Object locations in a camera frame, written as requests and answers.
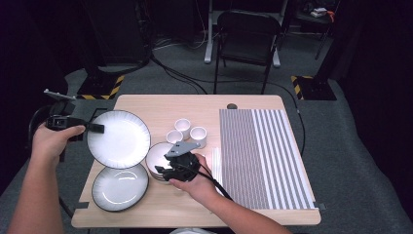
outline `right hand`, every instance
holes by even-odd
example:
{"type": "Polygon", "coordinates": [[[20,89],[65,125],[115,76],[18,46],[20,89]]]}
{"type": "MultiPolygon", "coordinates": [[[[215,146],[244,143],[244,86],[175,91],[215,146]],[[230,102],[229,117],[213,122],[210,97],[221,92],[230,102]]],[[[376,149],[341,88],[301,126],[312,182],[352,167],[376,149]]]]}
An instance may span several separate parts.
{"type": "MultiPolygon", "coordinates": [[[[210,172],[210,169],[207,166],[206,158],[197,153],[195,154],[195,156],[197,156],[198,160],[200,161],[200,164],[203,165],[210,172]]],[[[208,175],[208,172],[203,167],[200,167],[200,172],[208,175]]],[[[211,201],[213,197],[220,196],[215,189],[215,185],[213,185],[213,183],[209,179],[203,177],[202,175],[196,175],[194,179],[192,179],[189,182],[183,182],[172,178],[169,180],[169,183],[175,186],[176,188],[179,188],[189,193],[189,195],[195,201],[201,204],[204,204],[207,201],[211,201]]]]}

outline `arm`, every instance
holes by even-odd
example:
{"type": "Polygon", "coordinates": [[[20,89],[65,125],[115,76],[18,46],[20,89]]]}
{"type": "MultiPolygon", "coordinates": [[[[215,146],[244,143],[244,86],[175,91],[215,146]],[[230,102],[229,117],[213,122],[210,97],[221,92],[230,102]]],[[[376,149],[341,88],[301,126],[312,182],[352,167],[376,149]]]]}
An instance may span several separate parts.
{"type": "MultiPolygon", "coordinates": [[[[206,159],[199,154],[197,154],[197,157],[200,163],[207,167],[206,159]]],[[[206,173],[203,168],[200,168],[200,171],[206,173]]],[[[200,175],[197,175],[190,182],[182,182],[176,179],[170,179],[169,182],[175,187],[188,192],[192,198],[216,214],[238,234],[290,233],[274,220],[222,197],[216,191],[215,186],[207,178],[200,175]]]]}
{"type": "Polygon", "coordinates": [[[63,233],[56,166],[67,140],[84,130],[76,126],[54,132],[44,124],[38,128],[8,233],[63,233]]]}

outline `wooden table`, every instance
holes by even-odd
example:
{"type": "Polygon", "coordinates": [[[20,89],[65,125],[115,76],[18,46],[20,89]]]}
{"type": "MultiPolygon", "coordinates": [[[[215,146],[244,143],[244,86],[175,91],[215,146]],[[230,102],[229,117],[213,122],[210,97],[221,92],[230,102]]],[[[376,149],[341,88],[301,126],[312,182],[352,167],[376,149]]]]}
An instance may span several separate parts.
{"type": "MultiPolygon", "coordinates": [[[[207,144],[196,149],[206,156],[211,167],[213,148],[220,148],[219,109],[234,103],[238,109],[284,109],[278,96],[189,96],[189,95],[123,95],[114,109],[127,110],[137,115],[148,127],[151,145],[166,141],[166,134],[173,129],[175,120],[187,118],[192,127],[207,130],[207,144]]],[[[194,201],[187,193],[167,184],[161,184],[149,176],[149,187],[144,197],[130,209],[110,213],[100,209],[92,197],[92,186],[103,165],[94,161],[79,203],[89,203],[86,209],[77,209],[72,225],[78,228],[93,227],[223,227],[226,226],[215,214],[194,201]]],[[[302,170],[307,182],[304,166],[302,170]]],[[[282,225],[315,225],[320,223],[318,209],[309,210],[258,210],[282,225]]]]}

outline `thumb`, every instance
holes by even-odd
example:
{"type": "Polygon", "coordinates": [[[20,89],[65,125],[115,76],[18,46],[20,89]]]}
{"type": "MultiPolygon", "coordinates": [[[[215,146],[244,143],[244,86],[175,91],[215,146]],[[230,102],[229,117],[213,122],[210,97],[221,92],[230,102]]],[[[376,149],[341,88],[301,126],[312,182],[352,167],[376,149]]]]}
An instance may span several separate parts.
{"type": "Polygon", "coordinates": [[[85,131],[86,127],[83,125],[78,125],[74,127],[70,127],[61,131],[67,138],[75,137],[77,135],[82,134],[85,131]]]}
{"type": "Polygon", "coordinates": [[[169,180],[169,183],[172,184],[173,186],[175,186],[176,188],[182,189],[182,185],[183,185],[184,182],[179,181],[179,180],[174,179],[174,178],[171,178],[169,180]]]}

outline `plate rim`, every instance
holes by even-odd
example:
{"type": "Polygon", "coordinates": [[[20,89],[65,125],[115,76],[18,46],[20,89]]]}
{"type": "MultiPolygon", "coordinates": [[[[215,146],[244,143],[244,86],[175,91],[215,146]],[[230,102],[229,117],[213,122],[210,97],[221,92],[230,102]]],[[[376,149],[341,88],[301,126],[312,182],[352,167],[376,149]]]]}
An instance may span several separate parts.
{"type": "Polygon", "coordinates": [[[171,144],[171,145],[173,146],[173,144],[172,144],[172,143],[170,143],[170,142],[167,142],[167,141],[161,141],[161,142],[158,142],[158,143],[156,143],[156,144],[152,145],[151,147],[149,147],[149,150],[148,150],[148,152],[146,153],[146,156],[145,156],[145,164],[146,164],[146,167],[148,168],[148,171],[149,171],[150,173],[152,173],[152,170],[150,170],[150,169],[149,169],[150,167],[148,166],[148,161],[147,161],[149,151],[151,151],[151,149],[152,149],[153,147],[155,147],[156,145],[159,145],[159,144],[162,144],[162,143],[171,144]]]}
{"type": "Polygon", "coordinates": [[[94,157],[94,159],[97,160],[97,162],[98,162],[99,164],[101,164],[101,165],[103,165],[103,166],[105,166],[105,167],[107,167],[107,168],[118,169],[118,170],[132,168],[132,167],[140,164],[140,163],[146,158],[146,156],[147,156],[147,154],[148,154],[148,152],[149,152],[149,149],[151,148],[151,143],[152,143],[151,132],[149,131],[149,128],[148,128],[148,126],[146,125],[146,123],[145,123],[139,116],[131,113],[130,111],[122,110],[122,109],[113,109],[113,110],[106,111],[106,112],[98,115],[97,117],[95,117],[95,118],[92,120],[92,123],[94,123],[94,121],[95,121],[99,116],[102,116],[102,115],[104,115],[104,114],[106,114],[106,113],[109,113],[109,112],[126,112],[126,113],[129,113],[129,114],[135,116],[137,119],[139,119],[139,120],[142,122],[142,124],[146,127],[146,130],[148,131],[148,135],[149,135],[149,147],[148,147],[148,150],[147,150],[147,152],[145,153],[145,155],[144,155],[144,156],[142,157],[142,159],[141,159],[139,162],[137,162],[135,165],[132,165],[132,166],[126,167],[126,168],[115,168],[115,167],[112,167],[112,166],[109,166],[109,165],[106,165],[106,164],[102,163],[101,160],[98,160],[98,159],[96,158],[96,156],[92,153],[92,151],[91,151],[91,146],[89,145],[89,131],[87,131],[86,145],[88,146],[88,149],[89,149],[89,151],[91,152],[91,154],[92,154],[92,156],[94,157]]]}
{"type": "Polygon", "coordinates": [[[94,185],[95,185],[97,179],[99,178],[99,176],[103,173],[104,170],[119,170],[119,171],[126,170],[126,169],[114,169],[114,168],[105,167],[105,168],[103,168],[103,169],[97,174],[96,178],[94,179],[94,184],[92,184],[92,198],[93,198],[93,200],[94,200],[94,203],[95,203],[99,208],[101,208],[102,210],[104,210],[104,211],[106,211],[106,212],[119,213],[119,212],[125,211],[125,210],[127,210],[127,209],[130,209],[131,207],[133,207],[134,205],[136,205],[140,200],[142,200],[142,198],[146,195],[146,192],[148,191],[148,187],[149,187],[149,174],[148,174],[148,172],[146,172],[145,167],[143,167],[140,163],[137,164],[137,165],[135,165],[135,166],[133,166],[133,167],[140,167],[140,168],[145,172],[145,175],[146,175],[146,181],[147,181],[147,182],[146,182],[146,187],[145,187],[145,190],[143,191],[142,196],[140,196],[140,198],[137,199],[136,202],[130,204],[129,206],[127,206],[127,207],[125,207],[125,208],[123,208],[123,209],[116,210],[116,211],[107,210],[107,209],[104,209],[102,206],[100,206],[99,203],[97,203],[97,202],[96,202],[96,199],[94,198],[94,185]]]}

